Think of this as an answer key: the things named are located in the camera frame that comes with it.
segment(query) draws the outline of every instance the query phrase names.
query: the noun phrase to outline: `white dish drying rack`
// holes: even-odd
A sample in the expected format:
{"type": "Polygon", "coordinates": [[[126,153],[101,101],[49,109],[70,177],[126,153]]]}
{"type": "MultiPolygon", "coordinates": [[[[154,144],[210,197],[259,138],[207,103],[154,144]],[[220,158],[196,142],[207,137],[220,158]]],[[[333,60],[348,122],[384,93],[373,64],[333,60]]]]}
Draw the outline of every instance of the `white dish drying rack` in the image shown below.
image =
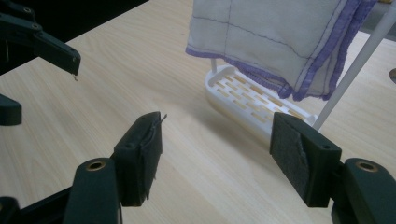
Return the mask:
{"type": "Polygon", "coordinates": [[[211,59],[212,69],[205,78],[207,98],[219,111],[265,142],[271,139],[275,112],[293,115],[319,130],[395,22],[396,1],[375,27],[318,116],[305,112],[287,100],[279,99],[276,93],[252,81],[231,65],[217,66],[215,59],[211,59]]]}

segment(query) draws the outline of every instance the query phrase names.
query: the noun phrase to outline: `dish towel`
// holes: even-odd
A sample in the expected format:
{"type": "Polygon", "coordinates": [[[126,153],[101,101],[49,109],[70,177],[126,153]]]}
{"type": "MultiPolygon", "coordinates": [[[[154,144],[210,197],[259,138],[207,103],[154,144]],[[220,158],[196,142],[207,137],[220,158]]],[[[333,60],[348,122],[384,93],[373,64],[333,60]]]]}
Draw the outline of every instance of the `dish towel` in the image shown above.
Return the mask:
{"type": "Polygon", "coordinates": [[[328,100],[377,0],[194,0],[186,52],[223,59],[279,98],[328,100]]]}

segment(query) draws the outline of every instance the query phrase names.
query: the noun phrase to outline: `white plastic tray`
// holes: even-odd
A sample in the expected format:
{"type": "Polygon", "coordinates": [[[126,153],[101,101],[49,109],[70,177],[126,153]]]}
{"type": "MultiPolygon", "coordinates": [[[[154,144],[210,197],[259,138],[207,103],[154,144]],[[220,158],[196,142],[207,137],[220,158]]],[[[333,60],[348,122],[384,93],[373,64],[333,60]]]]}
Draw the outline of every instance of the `white plastic tray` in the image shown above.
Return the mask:
{"type": "Polygon", "coordinates": [[[221,113],[235,120],[264,142],[271,139],[274,112],[283,112],[312,126],[317,116],[311,115],[273,91],[255,83],[231,65],[217,66],[205,78],[209,102],[221,113]]]}

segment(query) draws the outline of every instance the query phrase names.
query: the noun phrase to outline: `white metal rod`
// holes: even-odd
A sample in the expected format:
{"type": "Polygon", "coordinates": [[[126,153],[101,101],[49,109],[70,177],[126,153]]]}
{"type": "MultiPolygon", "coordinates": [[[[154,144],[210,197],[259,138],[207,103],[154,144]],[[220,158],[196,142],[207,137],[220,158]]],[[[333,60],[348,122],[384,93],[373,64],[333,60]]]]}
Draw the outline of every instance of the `white metal rod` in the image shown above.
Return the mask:
{"type": "Polygon", "coordinates": [[[353,61],[352,65],[350,65],[349,69],[346,71],[343,79],[338,84],[336,90],[332,94],[332,97],[323,107],[320,112],[318,119],[315,121],[312,126],[314,129],[319,130],[327,117],[329,117],[330,113],[334,109],[335,105],[341,99],[343,94],[346,92],[347,88],[355,79],[356,75],[366,64],[370,56],[373,54],[375,49],[378,47],[379,43],[381,43],[382,39],[387,35],[388,31],[392,27],[392,25],[396,22],[396,1],[390,5],[388,12],[382,17],[381,21],[375,27],[373,33],[370,35],[367,42],[364,44],[363,48],[359,52],[356,59],[353,61]]]}

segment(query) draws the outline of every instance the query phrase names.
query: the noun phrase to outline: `light wood surface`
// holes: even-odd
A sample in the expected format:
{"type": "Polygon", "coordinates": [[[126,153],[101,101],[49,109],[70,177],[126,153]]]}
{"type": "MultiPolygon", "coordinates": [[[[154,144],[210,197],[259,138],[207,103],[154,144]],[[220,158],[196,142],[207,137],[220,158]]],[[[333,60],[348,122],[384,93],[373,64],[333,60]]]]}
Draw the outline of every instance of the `light wood surface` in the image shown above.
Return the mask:
{"type": "MultiPolygon", "coordinates": [[[[163,154],[150,199],[122,208],[124,223],[332,223],[307,208],[268,146],[205,98],[209,60],[184,50],[192,0],[151,0],[68,44],[76,82],[41,59],[0,77],[23,106],[22,125],[0,127],[0,195],[24,207],[71,186],[84,161],[109,157],[141,115],[161,111],[163,154]]],[[[358,33],[350,65],[368,35],[358,33]]],[[[396,44],[384,40],[322,127],[343,161],[376,161],[396,176],[396,44]]],[[[299,106],[318,113],[317,99],[299,106]]]]}

